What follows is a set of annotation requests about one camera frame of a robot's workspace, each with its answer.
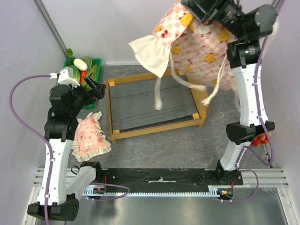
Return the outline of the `pink checkered duck mattress cover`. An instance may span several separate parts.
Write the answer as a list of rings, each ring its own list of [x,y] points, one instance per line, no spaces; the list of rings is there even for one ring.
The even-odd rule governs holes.
[[[228,43],[234,40],[220,23],[203,25],[177,1],[151,35],[136,39],[129,46],[137,61],[157,76],[155,108],[161,110],[160,83],[168,67],[172,77],[190,89],[214,87],[203,105],[208,105],[218,90],[232,90],[237,99],[238,87],[226,55]]]

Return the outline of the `wooden pet bed frame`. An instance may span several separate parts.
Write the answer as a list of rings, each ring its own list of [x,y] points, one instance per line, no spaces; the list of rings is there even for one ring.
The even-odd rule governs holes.
[[[149,128],[135,129],[133,131],[120,131],[119,129],[113,128],[113,120],[112,120],[112,107],[111,107],[111,87],[126,83],[133,83],[144,80],[153,80],[156,76],[152,73],[144,73],[137,75],[128,75],[120,78],[112,78],[106,79],[105,85],[106,87],[106,99],[107,99],[107,110],[108,110],[108,138],[109,140],[115,144],[116,140],[130,138],[140,135],[153,134],[178,128],[190,127],[190,126],[198,126],[202,128],[208,113],[208,106],[202,104],[202,101],[208,97],[207,91],[199,91],[199,90],[191,90],[191,94],[197,108],[197,112],[192,114],[193,118],[191,120],[186,120],[183,122],[176,122],[172,124],[160,125]]]

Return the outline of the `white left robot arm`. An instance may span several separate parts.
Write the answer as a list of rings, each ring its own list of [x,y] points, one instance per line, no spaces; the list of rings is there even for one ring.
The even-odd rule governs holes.
[[[84,162],[69,185],[66,184],[68,158],[78,126],[77,115],[105,95],[106,85],[88,77],[82,85],[74,87],[70,82],[59,84],[50,91],[51,108],[48,111],[44,138],[46,162],[40,193],[36,203],[28,206],[27,213],[50,221],[74,221],[79,210],[79,199],[86,188],[99,184],[103,179],[99,162]]]

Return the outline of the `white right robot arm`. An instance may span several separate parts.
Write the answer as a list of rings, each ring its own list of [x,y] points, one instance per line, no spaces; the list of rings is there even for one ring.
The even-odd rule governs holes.
[[[262,98],[259,78],[264,46],[273,32],[278,13],[270,4],[261,5],[244,13],[239,1],[234,0],[183,0],[181,3],[203,24],[219,22],[235,36],[227,44],[227,59],[238,86],[240,120],[226,126],[229,139],[224,155],[213,172],[219,184],[237,177],[237,166],[244,150],[262,133],[274,130],[269,121]]]

